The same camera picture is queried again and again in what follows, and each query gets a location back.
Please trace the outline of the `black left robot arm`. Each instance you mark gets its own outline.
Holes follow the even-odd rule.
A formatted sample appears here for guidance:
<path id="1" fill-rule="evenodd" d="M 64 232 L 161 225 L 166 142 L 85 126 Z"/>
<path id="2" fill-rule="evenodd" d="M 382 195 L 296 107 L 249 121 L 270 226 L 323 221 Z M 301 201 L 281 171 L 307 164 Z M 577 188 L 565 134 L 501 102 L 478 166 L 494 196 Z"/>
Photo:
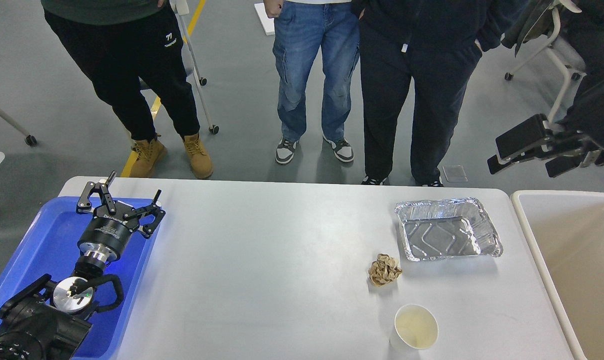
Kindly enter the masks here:
<path id="1" fill-rule="evenodd" d="M 116 173 L 46 203 L 0 276 L 0 360 L 107 360 L 166 212 L 114 199 Z"/>

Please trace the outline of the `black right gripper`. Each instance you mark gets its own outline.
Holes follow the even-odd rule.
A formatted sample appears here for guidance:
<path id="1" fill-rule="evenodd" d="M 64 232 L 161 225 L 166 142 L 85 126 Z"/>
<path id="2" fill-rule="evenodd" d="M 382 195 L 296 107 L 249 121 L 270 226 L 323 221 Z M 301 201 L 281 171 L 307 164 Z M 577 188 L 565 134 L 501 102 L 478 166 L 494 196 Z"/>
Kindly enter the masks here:
<path id="1" fill-rule="evenodd" d="M 547 161 L 550 178 L 578 167 L 604 166 L 604 79 L 576 96 L 556 122 L 565 130 L 553 131 L 547 123 L 545 114 L 535 114 L 498 136 L 497 153 L 487 160 L 489 172 L 497 174 L 533 158 Z"/>

